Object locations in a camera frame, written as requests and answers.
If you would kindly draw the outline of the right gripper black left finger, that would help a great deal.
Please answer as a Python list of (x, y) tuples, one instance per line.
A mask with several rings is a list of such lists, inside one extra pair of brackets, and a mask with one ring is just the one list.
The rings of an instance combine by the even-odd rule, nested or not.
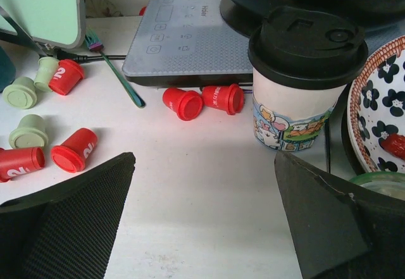
[(1, 278), (103, 278), (135, 156), (1, 204)]

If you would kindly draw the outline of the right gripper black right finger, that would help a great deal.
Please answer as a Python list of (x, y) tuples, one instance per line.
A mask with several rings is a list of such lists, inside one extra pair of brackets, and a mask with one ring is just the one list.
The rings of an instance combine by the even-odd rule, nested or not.
[(303, 278), (404, 278), (404, 201), (279, 151), (275, 176)]

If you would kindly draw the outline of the teal storage basket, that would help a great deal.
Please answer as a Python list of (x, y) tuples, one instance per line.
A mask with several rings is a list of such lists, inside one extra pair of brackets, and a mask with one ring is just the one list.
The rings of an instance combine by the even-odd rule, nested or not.
[(6, 51), (0, 47), (0, 91), (11, 85), (16, 76), (16, 68)]

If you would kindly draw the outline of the paper coffee cup black lid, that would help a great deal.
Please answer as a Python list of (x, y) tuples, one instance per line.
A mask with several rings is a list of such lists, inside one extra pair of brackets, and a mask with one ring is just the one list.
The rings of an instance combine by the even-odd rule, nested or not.
[(282, 151), (309, 149), (368, 58), (362, 27), (321, 11), (282, 6), (251, 34), (254, 136)]

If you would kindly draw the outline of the red capsule cluster right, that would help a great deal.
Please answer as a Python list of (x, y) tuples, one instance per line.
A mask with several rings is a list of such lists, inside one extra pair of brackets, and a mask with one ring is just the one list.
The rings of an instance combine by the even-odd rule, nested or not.
[(52, 161), (69, 173), (85, 169), (86, 160), (97, 145), (97, 135), (88, 128), (80, 128), (62, 144), (51, 149)]

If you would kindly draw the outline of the red capsule cluster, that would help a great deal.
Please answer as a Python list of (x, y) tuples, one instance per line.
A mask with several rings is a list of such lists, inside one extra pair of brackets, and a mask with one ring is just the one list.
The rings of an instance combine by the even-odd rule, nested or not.
[(51, 149), (52, 161), (69, 173), (85, 169), (86, 160), (97, 145), (97, 135), (88, 128), (80, 128), (62, 144)]
[(1, 183), (14, 177), (41, 170), (45, 167), (44, 152), (41, 147), (21, 149), (1, 148)]

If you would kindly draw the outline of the red capsule cluster middle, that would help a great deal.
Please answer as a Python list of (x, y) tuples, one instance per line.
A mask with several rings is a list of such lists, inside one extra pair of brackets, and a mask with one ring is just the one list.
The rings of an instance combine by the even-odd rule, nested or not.
[(1, 183), (14, 177), (41, 170), (45, 167), (44, 152), (41, 147), (21, 149), (1, 148)]

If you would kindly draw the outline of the green capsule upper cluster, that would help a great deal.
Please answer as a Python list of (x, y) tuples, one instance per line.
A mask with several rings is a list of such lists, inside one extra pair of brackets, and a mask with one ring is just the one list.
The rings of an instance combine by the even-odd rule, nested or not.
[(45, 147), (48, 142), (46, 123), (41, 116), (34, 114), (24, 116), (9, 135), (9, 144), (13, 149)]

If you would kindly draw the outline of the flower pattern plate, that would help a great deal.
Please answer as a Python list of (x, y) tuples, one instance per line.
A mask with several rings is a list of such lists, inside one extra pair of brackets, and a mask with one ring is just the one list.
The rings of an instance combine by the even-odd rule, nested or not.
[(382, 146), (391, 135), (404, 135), (404, 36), (368, 58), (351, 84), (346, 119), (349, 140), (363, 171), (404, 173), (404, 157)]

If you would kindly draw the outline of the green capsule beside board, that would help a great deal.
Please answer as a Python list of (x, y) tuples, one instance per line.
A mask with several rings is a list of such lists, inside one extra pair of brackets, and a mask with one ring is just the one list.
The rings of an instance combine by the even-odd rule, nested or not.
[(12, 107), (29, 109), (36, 105), (37, 94), (34, 81), (28, 77), (18, 77), (3, 90), (3, 99)]

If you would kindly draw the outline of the red capsule near board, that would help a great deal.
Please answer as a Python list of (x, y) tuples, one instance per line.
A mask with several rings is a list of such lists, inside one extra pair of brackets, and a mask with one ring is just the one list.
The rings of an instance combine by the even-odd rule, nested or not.
[(66, 96), (70, 91), (84, 79), (84, 69), (75, 61), (70, 59), (60, 60), (58, 69), (49, 81), (49, 88), (59, 95)]

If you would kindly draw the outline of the green capsule near board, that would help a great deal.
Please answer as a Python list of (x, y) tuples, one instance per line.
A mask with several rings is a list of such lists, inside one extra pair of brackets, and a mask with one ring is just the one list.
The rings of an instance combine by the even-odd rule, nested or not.
[(49, 82), (58, 69), (59, 60), (54, 57), (44, 56), (38, 60), (38, 70), (34, 79), (34, 86), (43, 92), (52, 92)]

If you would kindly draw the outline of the red capsule by cooker right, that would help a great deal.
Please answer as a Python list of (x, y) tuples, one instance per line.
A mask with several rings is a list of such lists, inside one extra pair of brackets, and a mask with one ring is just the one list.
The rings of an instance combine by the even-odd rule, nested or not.
[(237, 84), (204, 87), (202, 98), (207, 107), (225, 111), (228, 115), (240, 113), (244, 107), (244, 92)]

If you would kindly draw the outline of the red capsule by cooker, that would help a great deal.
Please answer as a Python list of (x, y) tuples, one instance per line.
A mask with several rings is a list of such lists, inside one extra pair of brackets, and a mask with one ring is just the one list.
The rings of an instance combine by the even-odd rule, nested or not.
[(202, 98), (207, 107), (225, 111), (228, 115), (240, 113), (244, 107), (244, 92), (237, 84), (204, 87)]
[(196, 91), (168, 88), (163, 93), (163, 103), (183, 121), (191, 121), (203, 110), (203, 99)]

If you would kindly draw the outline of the red capsule by cooker left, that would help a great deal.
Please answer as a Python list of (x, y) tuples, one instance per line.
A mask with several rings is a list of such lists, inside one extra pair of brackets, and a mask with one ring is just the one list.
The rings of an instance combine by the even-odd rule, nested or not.
[(203, 99), (196, 91), (168, 88), (163, 93), (163, 103), (183, 121), (191, 121), (203, 110)]

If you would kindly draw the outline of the long dark spoon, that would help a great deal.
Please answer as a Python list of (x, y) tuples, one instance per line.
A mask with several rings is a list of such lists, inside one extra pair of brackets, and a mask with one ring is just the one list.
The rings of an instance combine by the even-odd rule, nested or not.
[(101, 55), (102, 59), (107, 63), (112, 72), (116, 75), (117, 79), (120, 81), (121, 85), (125, 89), (128, 96), (131, 98), (132, 102), (138, 108), (144, 108), (146, 106), (145, 101), (141, 98), (140, 95), (138, 95), (138, 93), (136, 93), (132, 86), (126, 81), (124, 76), (116, 69), (107, 55), (105, 55), (103, 43), (89, 26), (86, 26), (85, 43), (89, 51), (99, 53)]

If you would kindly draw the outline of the green cutting board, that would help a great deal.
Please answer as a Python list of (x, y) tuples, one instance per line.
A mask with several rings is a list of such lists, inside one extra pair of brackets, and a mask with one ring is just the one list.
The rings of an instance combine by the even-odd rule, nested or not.
[(67, 49), (83, 43), (84, 0), (1, 0), (1, 7), (38, 43)]

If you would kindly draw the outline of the grey induction cooker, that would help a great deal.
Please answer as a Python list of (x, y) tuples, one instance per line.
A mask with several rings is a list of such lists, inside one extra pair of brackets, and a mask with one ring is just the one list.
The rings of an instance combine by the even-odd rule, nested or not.
[(122, 66), (152, 87), (249, 83), (249, 37), (228, 26), (221, 0), (149, 0)]

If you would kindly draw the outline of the orange fruit behind board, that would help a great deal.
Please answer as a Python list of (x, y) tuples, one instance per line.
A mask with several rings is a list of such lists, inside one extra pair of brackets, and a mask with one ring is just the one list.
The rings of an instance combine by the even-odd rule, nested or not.
[(139, 16), (143, 16), (145, 11), (146, 11), (146, 7), (141, 8), (141, 10), (139, 11)]

